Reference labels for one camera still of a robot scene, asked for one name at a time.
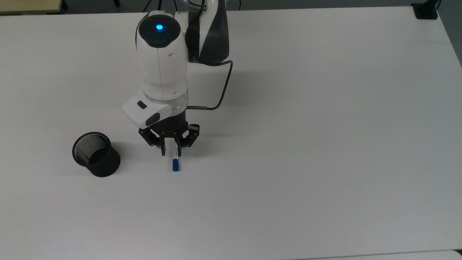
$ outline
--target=floor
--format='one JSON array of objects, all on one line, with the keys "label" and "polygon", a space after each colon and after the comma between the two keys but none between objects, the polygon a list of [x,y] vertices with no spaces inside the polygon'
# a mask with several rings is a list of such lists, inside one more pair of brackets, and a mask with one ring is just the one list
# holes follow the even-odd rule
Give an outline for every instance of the floor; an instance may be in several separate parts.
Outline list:
[{"label": "floor", "polygon": [[[120,0],[121,5],[115,6],[113,0],[66,0],[68,9],[63,13],[142,12],[148,2],[149,0]],[[179,11],[190,10],[183,4],[183,0],[176,2]],[[413,2],[421,3],[424,0],[242,0],[241,10],[409,6]],[[158,4],[159,0],[152,0],[146,12],[157,10]],[[237,10],[238,7],[239,0],[227,0],[228,10]],[[162,1],[161,9],[174,11],[173,0]],[[462,0],[442,0],[438,12],[462,64]]]}]

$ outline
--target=white table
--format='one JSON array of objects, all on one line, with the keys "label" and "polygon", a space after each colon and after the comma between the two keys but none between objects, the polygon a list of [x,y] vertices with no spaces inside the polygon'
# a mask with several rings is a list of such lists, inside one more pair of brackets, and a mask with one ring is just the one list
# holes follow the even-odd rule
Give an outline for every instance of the white table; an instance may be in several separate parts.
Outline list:
[{"label": "white table", "polygon": [[[0,17],[0,259],[283,260],[462,248],[462,69],[411,7],[230,12],[222,106],[171,171],[121,106],[142,13]],[[214,105],[228,68],[188,68]],[[122,157],[97,178],[71,147]]]}]

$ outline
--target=blue marker cap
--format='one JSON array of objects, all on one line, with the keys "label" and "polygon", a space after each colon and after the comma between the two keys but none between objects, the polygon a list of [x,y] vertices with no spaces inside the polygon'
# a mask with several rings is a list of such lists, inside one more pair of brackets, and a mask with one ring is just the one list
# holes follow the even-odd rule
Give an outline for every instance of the blue marker cap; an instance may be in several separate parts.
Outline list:
[{"label": "blue marker cap", "polygon": [[178,159],[173,159],[173,171],[177,172],[180,170],[180,163],[178,162]]}]

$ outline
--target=mesh pen cup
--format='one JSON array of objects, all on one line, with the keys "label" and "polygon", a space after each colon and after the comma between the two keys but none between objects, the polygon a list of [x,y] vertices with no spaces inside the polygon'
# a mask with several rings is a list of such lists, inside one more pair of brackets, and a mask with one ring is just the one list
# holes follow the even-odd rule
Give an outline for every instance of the mesh pen cup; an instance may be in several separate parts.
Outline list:
[{"label": "mesh pen cup", "polygon": [[72,148],[76,163],[86,167],[97,177],[107,177],[119,168],[120,155],[111,146],[109,138],[99,132],[79,137]]}]

